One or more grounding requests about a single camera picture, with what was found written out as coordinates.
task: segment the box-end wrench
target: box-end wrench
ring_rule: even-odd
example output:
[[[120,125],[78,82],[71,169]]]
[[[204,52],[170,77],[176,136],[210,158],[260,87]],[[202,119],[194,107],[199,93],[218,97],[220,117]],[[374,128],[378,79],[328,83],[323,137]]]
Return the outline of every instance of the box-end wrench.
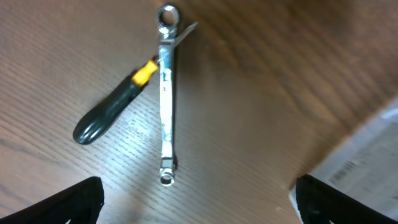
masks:
[[[162,20],[162,14],[169,12],[174,17],[174,22],[167,25]],[[160,70],[160,118],[162,121],[162,162],[160,165],[160,183],[171,186],[174,183],[174,172],[177,168],[177,158],[174,152],[174,48],[186,37],[198,22],[187,27],[178,35],[180,14],[178,9],[166,4],[158,11],[159,32],[161,34],[159,45],[159,70]]]

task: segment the black screwdriver handle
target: black screwdriver handle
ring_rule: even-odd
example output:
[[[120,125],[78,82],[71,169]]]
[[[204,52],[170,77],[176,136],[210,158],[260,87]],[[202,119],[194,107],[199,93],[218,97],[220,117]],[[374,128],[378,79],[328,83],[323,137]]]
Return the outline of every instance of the black screwdriver handle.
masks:
[[[142,91],[128,75],[103,101],[91,109],[77,123],[73,139],[79,144],[90,144],[113,124],[127,105]]]

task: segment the screwdriver handle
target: screwdriver handle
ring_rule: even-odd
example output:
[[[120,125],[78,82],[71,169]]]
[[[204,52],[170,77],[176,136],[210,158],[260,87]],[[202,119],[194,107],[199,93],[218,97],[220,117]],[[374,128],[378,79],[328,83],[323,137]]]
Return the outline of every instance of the screwdriver handle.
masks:
[[[98,139],[129,103],[138,96],[157,69],[156,63],[150,60],[140,70],[128,75],[111,94],[79,120],[73,130],[73,139],[83,145]]]

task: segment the brown wood surface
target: brown wood surface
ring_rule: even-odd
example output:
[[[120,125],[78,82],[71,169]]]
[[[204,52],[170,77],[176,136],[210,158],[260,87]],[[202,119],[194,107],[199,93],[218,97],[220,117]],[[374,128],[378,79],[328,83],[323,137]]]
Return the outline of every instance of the brown wood surface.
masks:
[[[99,223],[299,223],[288,191],[398,87],[396,0],[181,0],[176,183],[159,74],[90,146],[76,122],[157,52],[146,0],[0,1],[0,217],[89,176]]]

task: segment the yellow screwdriver band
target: yellow screwdriver band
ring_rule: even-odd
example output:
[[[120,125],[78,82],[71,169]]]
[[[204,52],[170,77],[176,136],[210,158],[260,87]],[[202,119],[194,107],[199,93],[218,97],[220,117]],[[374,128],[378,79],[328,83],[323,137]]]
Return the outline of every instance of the yellow screwdriver band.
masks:
[[[159,66],[157,66],[153,60],[150,60],[144,67],[142,67],[132,76],[131,81],[137,86],[141,87],[148,82],[152,74],[158,69]]]

